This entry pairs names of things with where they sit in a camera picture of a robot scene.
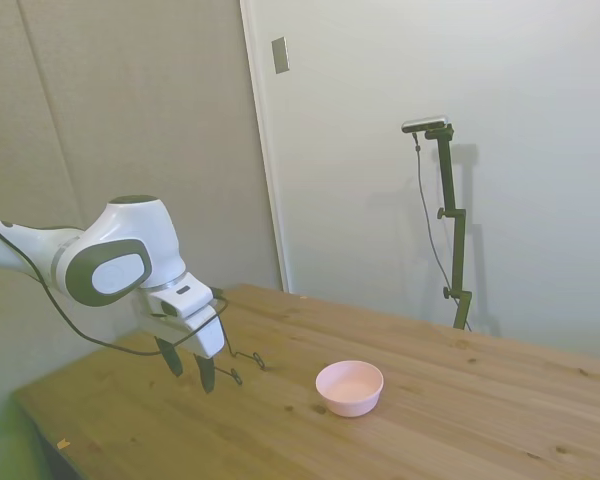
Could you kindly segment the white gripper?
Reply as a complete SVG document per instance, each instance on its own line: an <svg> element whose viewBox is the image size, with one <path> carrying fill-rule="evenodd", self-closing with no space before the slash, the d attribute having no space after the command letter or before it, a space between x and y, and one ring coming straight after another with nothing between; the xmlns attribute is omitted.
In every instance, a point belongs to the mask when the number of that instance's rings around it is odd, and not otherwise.
<svg viewBox="0 0 600 480"><path fill-rule="evenodd" d="M224 348L216 301L211 295L191 300L187 295L137 295L139 325L156 336L158 350L175 377L183 374L183 366L174 345L194 353L202 388L211 393L215 388L214 357Z"/></svg>

